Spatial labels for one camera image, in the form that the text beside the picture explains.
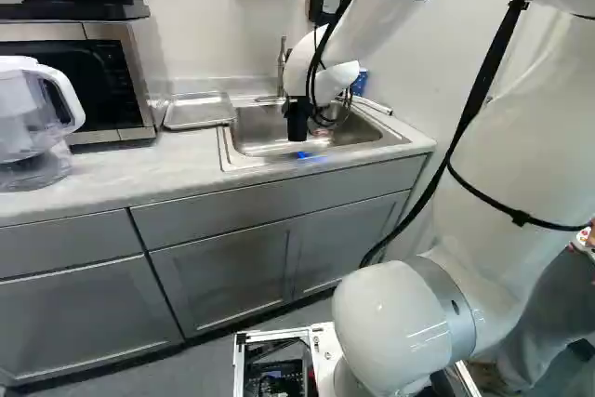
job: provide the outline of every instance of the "gray cabinet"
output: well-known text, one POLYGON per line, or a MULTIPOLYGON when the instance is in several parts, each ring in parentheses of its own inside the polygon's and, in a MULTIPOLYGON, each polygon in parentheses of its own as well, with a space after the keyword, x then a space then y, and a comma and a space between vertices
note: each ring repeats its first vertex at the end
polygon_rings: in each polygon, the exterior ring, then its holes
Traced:
POLYGON ((290 298, 295 266, 288 221, 151 252, 184 334, 263 311, 290 298))
POLYGON ((300 218, 301 241, 294 296, 337 285, 394 226, 408 192, 385 195, 300 218))
POLYGON ((149 250, 409 190, 426 155, 130 209, 149 250))
POLYGON ((124 209, 0 228, 0 278, 142 253, 124 209))
POLYGON ((181 341, 142 255, 0 282, 0 382, 24 383, 181 341))

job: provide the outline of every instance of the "person's hand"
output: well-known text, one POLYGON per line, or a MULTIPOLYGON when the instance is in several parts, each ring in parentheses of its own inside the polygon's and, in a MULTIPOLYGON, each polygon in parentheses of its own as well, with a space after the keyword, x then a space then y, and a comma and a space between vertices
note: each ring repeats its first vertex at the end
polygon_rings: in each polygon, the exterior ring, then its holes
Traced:
POLYGON ((595 218, 591 219, 591 232, 588 234, 587 241, 585 242, 586 246, 595 247, 595 218))

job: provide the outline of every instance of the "microwave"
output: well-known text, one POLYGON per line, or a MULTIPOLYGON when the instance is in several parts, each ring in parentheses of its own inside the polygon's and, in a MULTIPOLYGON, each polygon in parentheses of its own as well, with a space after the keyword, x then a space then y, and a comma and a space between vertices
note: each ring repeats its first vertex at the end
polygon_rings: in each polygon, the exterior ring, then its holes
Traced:
MULTIPOLYGON (((86 114, 69 145, 156 137, 132 22, 2 24, 0 55, 36 58, 69 78, 86 114)), ((56 88, 45 88, 68 122, 56 88)))

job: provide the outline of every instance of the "floor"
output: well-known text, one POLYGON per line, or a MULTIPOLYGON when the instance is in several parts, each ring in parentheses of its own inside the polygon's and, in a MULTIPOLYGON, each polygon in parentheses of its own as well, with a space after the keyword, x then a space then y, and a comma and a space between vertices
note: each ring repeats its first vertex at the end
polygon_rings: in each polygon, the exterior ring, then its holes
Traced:
MULTIPOLYGON (((252 328, 298 327, 331 321, 330 299, 315 302, 252 328)), ((40 390, 31 397, 232 397, 232 335, 208 341, 165 359, 108 376, 40 390)), ((583 362, 563 352, 527 397, 559 396, 583 362)))

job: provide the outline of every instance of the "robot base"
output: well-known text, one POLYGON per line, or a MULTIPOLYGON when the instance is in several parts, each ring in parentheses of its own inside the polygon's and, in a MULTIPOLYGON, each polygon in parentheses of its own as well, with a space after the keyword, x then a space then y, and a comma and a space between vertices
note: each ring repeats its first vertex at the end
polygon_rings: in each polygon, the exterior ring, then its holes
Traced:
MULTIPOLYGON (((292 359, 303 362, 302 389, 304 397, 373 397, 373 395, 353 375, 343 358, 333 323, 319 323, 307 327, 285 330, 238 332, 233 351, 233 397, 250 397, 246 383, 250 380, 246 370, 250 364, 269 361, 266 365, 283 365, 292 359)), ((453 394, 456 397, 481 397, 475 383, 462 362, 457 362, 448 370, 453 394)), ((397 396, 415 395, 426 380, 410 385, 397 396)), ((261 396, 282 396, 283 392, 263 392, 261 396)))

